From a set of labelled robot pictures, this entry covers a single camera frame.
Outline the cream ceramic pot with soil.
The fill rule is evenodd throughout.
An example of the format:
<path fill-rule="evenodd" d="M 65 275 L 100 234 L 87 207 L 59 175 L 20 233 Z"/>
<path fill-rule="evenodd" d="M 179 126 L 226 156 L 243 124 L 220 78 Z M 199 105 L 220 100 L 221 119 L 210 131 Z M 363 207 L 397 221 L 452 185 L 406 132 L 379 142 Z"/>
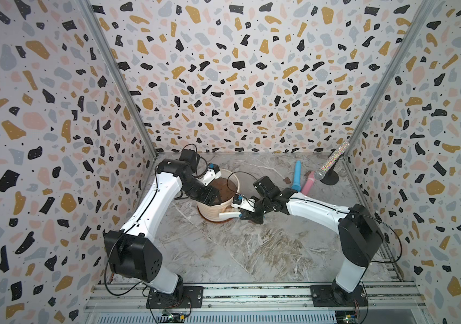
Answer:
<path fill-rule="evenodd" d="M 233 197 L 240 190 L 240 182 L 236 174 L 232 174 L 231 171 L 225 169 L 221 169 L 221 172 L 222 176 L 210 183 L 220 191 L 221 203 L 214 206 L 197 203 L 198 212 L 201 212 L 204 216 L 217 215 L 223 209 L 232 208 Z"/>

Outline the white scrub brush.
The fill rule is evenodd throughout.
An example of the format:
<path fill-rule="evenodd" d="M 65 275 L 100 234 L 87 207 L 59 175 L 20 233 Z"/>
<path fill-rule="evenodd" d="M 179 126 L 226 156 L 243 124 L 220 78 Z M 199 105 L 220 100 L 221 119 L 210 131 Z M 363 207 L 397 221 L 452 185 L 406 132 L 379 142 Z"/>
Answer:
<path fill-rule="evenodd" d="M 218 214 L 218 221 L 226 221 L 232 218 L 240 218 L 241 212 L 239 209 L 236 208 L 227 208 L 223 209 Z"/>

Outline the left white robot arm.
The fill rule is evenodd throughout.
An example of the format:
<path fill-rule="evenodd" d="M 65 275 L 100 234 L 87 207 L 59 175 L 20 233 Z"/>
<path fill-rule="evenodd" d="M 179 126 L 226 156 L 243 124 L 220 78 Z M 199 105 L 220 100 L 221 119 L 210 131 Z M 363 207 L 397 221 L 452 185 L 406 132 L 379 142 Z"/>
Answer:
<path fill-rule="evenodd" d="M 151 290 L 171 298 L 183 297 L 182 277 L 163 266 L 162 254 L 154 241 L 167 209 L 180 192 L 208 206 L 220 199 L 219 190 L 210 185 L 221 177 L 219 166 L 209 163 L 202 179 L 193 175 L 196 169 L 195 162 L 180 159 L 165 159 L 158 164 L 153 184 L 136 212 L 120 230 L 110 230 L 104 236 L 108 255 L 104 281 L 111 271 L 138 279 Z"/>

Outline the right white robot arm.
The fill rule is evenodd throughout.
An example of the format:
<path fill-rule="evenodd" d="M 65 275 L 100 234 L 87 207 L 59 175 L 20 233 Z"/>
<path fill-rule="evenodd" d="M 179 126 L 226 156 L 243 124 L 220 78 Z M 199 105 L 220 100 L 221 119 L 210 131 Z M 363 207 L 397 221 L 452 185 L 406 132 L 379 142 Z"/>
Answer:
<path fill-rule="evenodd" d="M 253 183 L 258 197 L 236 193 L 232 207 L 240 220 L 263 224 L 268 213 L 279 212 L 302 217 L 332 230 L 340 239 L 344 260 L 331 284 L 336 294 L 352 294 L 373 262 L 383 243 L 383 234 L 375 217 L 359 204 L 343 207 L 314 200 L 292 188 L 281 190 L 264 176 Z"/>

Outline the blue toy microphone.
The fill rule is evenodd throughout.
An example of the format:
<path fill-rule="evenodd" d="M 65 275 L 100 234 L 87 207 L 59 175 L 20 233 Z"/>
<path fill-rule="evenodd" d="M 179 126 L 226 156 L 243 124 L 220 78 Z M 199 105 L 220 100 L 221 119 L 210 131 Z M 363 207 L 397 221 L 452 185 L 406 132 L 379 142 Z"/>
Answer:
<path fill-rule="evenodd" d="M 291 188 L 300 192 L 302 189 L 301 186 L 301 173 L 302 173 L 302 162 L 296 161 L 294 173 L 293 173 L 293 182 Z"/>

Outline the terracotta saucer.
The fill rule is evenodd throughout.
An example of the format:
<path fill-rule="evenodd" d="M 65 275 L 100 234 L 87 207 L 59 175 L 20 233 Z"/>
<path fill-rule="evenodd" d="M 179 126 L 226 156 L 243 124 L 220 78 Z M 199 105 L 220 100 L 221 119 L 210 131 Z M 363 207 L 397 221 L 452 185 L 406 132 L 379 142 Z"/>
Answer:
<path fill-rule="evenodd" d="M 209 222 L 212 222 L 212 223 L 225 223 L 225 222 L 231 220 L 231 219 L 229 219 L 229 220 L 226 220 L 226 221 L 218 221 L 218 214 L 217 214 L 217 215 L 209 215 L 209 216 L 204 216 L 201 212 L 199 212 L 199 214 L 200 214 L 206 221 L 209 221 Z"/>

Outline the pink toy microphone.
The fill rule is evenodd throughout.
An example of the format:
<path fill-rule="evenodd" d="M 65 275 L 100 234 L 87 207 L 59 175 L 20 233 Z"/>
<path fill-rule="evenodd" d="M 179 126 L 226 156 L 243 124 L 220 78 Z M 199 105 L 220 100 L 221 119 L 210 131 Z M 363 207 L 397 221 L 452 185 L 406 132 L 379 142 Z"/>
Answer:
<path fill-rule="evenodd" d="M 307 176 L 306 183 L 301 189 L 301 193 L 307 196 L 310 193 L 310 190 L 312 189 L 315 181 L 316 181 L 315 172 L 311 171 Z"/>

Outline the black microphone stand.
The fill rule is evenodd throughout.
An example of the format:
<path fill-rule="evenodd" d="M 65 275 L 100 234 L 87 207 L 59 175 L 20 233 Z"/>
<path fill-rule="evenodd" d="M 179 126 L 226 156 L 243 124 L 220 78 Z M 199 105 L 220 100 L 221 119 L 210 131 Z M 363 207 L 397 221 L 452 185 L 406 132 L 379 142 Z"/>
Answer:
<path fill-rule="evenodd" d="M 333 165 L 330 166 L 325 176 L 320 180 L 322 183 L 328 186 L 332 186 L 332 185 L 335 185 L 339 181 L 339 175 L 337 172 L 334 171 L 337 161 L 338 159 L 334 161 Z"/>

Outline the glitter silver microphone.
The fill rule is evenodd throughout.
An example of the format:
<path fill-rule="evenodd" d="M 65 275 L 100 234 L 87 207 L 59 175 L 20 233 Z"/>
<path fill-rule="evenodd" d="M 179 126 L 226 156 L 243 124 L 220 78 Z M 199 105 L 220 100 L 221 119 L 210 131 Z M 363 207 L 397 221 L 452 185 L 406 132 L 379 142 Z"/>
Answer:
<path fill-rule="evenodd" d="M 330 169 L 334 166 L 337 160 L 340 158 L 342 154 L 349 148 L 350 143 L 345 141 L 343 142 L 338 148 L 336 148 L 328 157 L 326 162 L 315 171 L 315 178 L 317 180 L 322 180 L 325 178 L 326 174 L 330 171 Z"/>

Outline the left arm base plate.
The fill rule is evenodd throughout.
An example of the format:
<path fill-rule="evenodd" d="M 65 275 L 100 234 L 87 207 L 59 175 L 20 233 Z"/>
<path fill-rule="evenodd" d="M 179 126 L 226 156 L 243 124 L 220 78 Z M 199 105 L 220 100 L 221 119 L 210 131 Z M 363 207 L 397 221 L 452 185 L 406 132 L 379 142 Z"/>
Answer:
<path fill-rule="evenodd" d="M 147 309 L 200 309 L 203 302 L 203 286 L 183 286 L 173 294 L 151 290 Z"/>

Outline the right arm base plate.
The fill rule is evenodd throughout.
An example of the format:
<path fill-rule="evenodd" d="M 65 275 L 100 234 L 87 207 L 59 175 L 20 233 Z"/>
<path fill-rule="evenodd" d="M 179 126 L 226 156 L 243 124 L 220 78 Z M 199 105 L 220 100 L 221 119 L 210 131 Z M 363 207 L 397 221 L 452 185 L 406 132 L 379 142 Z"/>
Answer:
<path fill-rule="evenodd" d="M 310 295 L 314 307 L 354 307 L 368 306 L 367 294 L 358 284 L 353 292 L 348 293 L 334 283 L 310 286 Z"/>

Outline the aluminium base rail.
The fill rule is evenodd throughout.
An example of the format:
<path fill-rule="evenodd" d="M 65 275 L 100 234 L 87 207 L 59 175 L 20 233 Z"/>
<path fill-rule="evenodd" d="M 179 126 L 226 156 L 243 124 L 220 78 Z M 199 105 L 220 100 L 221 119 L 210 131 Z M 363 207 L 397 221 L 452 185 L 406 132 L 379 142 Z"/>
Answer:
<path fill-rule="evenodd" d="M 180 305 L 142 285 L 102 285 L 86 323 L 432 323 L 415 284 L 364 282 L 353 301 L 335 302 L 323 283 L 192 283 Z"/>

